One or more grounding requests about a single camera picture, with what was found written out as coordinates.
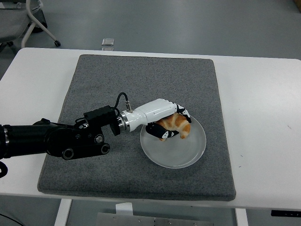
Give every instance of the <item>bread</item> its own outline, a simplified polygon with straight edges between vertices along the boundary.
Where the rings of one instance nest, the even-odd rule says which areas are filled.
[[[178,131],[180,133],[181,139],[185,139],[190,133],[190,123],[187,121],[185,116],[178,113],[174,113],[170,116],[160,119],[155,123],[163,126],[167,130]]]

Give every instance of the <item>robotic arm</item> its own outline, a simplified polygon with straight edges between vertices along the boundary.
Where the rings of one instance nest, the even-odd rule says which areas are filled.
[[[126,98],[127,109],[117,108],[121,95]],[[147,125],[146,131],[159,138],[172,137],[169,131],[154,122],[174,113],[184,115],[191,122],[188,111],[175,103],[157,99],[134,110],[125,93],[120,93],[114,107],[105,106],[84,113],[73,126],[42,119],[31,126],[0,125],[0,159],[12,156],[47,153],[65,160],[104,155],[110,145],[104,142],[102,127],[110,125],[115,136],[121,131],[134,131],[139,125]],[[0,162],[0,177],[7,173]]]

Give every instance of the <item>white table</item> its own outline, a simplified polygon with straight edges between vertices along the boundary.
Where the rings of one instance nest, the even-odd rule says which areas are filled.
[[[0,81],[0,124],[31,125],[41,118],[56,122],[82,54],[209,58],[214,61],[236,199],[230,202],[162,202],[301,210],[301,61],[24,48]],[[37,190],[45,155],[2,160],[9,172],[0,179],[0,194],[62,198]]]

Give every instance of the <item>gray felt mat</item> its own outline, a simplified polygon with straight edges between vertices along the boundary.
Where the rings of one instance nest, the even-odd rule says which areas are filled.
[[[140,145],[141,126],[113,136],[103,128],[107,155],[65,161],[47,156],[38,190],[47,194],[160,200],[230,201],[236,191],[212,60],[81,55],[60,123],[106,105],[125,92],[133,108],[157,98],[185,106],[203,126],[203,156],[183,169],[153,163]]]

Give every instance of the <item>clear plastic plate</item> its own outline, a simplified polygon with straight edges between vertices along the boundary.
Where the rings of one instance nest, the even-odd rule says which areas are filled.
[[[148,134],[145,126],[140,133],[140,143],[147,157],[159,166],[172,169],[188,167],[199,160],[206,148],[206,134],[201,124],[191,117],[191,129],[185,139],[180,134],[160,141]]]

